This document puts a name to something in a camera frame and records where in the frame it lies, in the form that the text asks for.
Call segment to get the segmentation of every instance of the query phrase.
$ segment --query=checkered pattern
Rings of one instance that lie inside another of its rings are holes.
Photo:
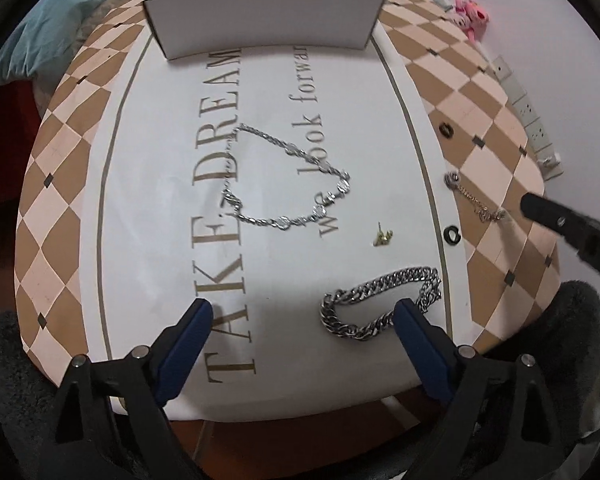
[[[380,22],[422,97],[450,169],[489,209],[510,218],[482,223],[456,194],[466,249],[472,319],[485,351],[531,322],[560,286],[556,236],[525,219],[520,198],[544,182],[524,128],[488,63],[432,0],[387,0]],[[447,139],[440,124],[454,135]]]
[[[73,355],[87,353],[78,252],[82,189],[91,142],[115,76],[146,25],[142,0],[112,10],[56,89],[24,179],[16,233],[15,286],[24,349],[56,384]],[[559,286],[555,236],[523,218],[520,197],[542,194],[526,134],[506,95],[464,34],[432,0],[387,0],[380,15],[415,81],[450,168],[489,208],[510,219],[482,224],[456,196],[466,248],[472,318],[485,351],[535,319]],[[452,125],[454,136],[438,127]]]
[[[142,0],[112,10],[56,89],[24,177],[16,228],[15,290],[25,352],[59,384],[88,352],[78,254],[89,152],[115,76],[145,25]]]

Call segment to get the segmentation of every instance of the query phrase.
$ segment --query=black ring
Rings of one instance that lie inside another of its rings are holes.
[[[440,123],[440,126],[438,126],[438,130],[447,139],[450,139],[454,136],[454,128],[449,123]]]
[[[458,229],[455,225],[450,225],[447,227],[442,235],[445,237],[445,241],[449,245],[458,245],[460,240],[462,240],[460,229]]]

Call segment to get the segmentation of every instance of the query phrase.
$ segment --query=screw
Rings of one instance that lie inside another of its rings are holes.
[[[520,360],[522,361],[523,365],[528,366],[529,368],[536,365],[536,359],[529,354],[522,354]]]
[[[469,345],[462,345],[458,347],[458,353],[466,359],[473,359],[475,357],[475,348]]]
[[[80,368],[83,364],[85,364],[85,362],[87,362],[87,356],[79,354],[71,359],[71,366],[74,368]]]
[[[143,357],[147,357],[149,355],[149,347],[147,345],[136,346],[131,351],[131,357],[135,357],[136,359],[142,359]]]

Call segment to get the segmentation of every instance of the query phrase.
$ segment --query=small chain bracelet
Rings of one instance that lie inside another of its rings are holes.
[[[504,209],[498,209],[495,212],[489,211],[489,208],[469,193],[465,187],[460,186],[460,174],[458,172],[450,171],[446,173],[445,184],[449,189],[457,191],[474,204],[474,210],[481,222],[497,222],[507,215]]]
[[[280,216],[277,219],[273,218],[252,218],[249,216],[245,216],[242,214],[242,200],[240,200],[237,196],[229,188],[229,176],[231,170],[230,158],[227,156],[226,158],[226,173],[224,177],[224,190],[222,191],[222,202],[227,201],[234,208],[233,216],[238,219],[240,222],[245,222],[247,224],[257,225],[257,226],[271,226],[277,227],[282,231],[286,231],[292,225],[307,225],[308,222],[317,222],[321,218],[324,218],[327,215],[327,207],[333,204],[337,199],[344,198],[345,195],[349,192],[349,173],[344,170],[337,170],[331,164],[329,164],[326,160],[320,160],[316,156],[309,155],[307,152],[298,148],[295,144],[291,144],[290,142],[285,142],[284,140],[277,139],[265,132],[261,132],[256,128],[252,128],[251,126],[247,126],[246,124],[240,124],[236,126],[232,135],[226,142],[226,154],[229,155],[231,153],[231,144],[232,141],[237,136],[238,132],[249,132],[250,134],[254,134],[267,142],[275,146],[279,146],[285,150],[285,153],[289,156],[298,156],[300,158],[304,158],[309,164],[313,164],[317,166],[318,169],[322,173],[328,173],[335,175],[340,178],[338,181],[338,185],[336,186],[337,192],[332,193],[328,192],[323,195],[322,203],[314,205],[314,209],[310,215],[306,216],[297,216],[295,218],[289,218],[287,216]]]
[[[359,327],[354,324],[341,322],[336,314],[335,307],[341,304],[352,305],[360,303],[396,286],[413,282],[424,282],[420,287],[420,293],[416,300],[416,306],[424,314],[442,296],[440,293],[440,283],[442,280],[438,277],[437,269],[431,267],[406,267],[405,269],[390,272],[349,290],[338,289],[331,294],[325,294],[320,306],[322,324],[329,332],[338,337],[368,341],[383,330],[394,325],[394,311],[391,310],[382,314],[382,316],[376,318],[371,323]]]

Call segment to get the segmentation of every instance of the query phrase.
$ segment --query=electrical outlet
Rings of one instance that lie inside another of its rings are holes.
[[[534,149],[534,152],[538,153],[540,150],[545,149],[551,145],[551,141],[547,136],[542,121],[536,119],[531,124],[525,127],[526,136],[529,138],[529,143]]]
[[[525,95],[522,99],[518,99],[515,103],[513,103],[513,109],[516,111],[516,115],[520,119],[520,122],[524,128],[529,126],[538,118],[538,114],[532,107],[528,95]]]
[[[522,85],[516,79],[515,74],[511,74],[506,79],[503,79],[500,82],[504,93],[507,94],[510,103],[515,103],[519,101],[526,95],[526,90],[522,88]]]
[[[564,173],[564,169],[562,167],[562,160],[560,159],[560,154],[555,153],[554,146],[552,144],[536,152],[536,157],[538,158],[538,166],[540,167],[540,173],[542,173],[542,179],[544,181],[551,180],[552,178],[555,178],[556,176],[559,176]],[[541,161],[548,158],[555,159],[558,162],[558,164],[556,164],[552,168],[544,168],[541,165]]]
[[[505,63],[504,59],[502,59],[502,56],[498,56],[491,64],[493,65],[493,71],[495,72],[498,81],[506,79],[513,73],[513,70],[511,70],[509,65]]]

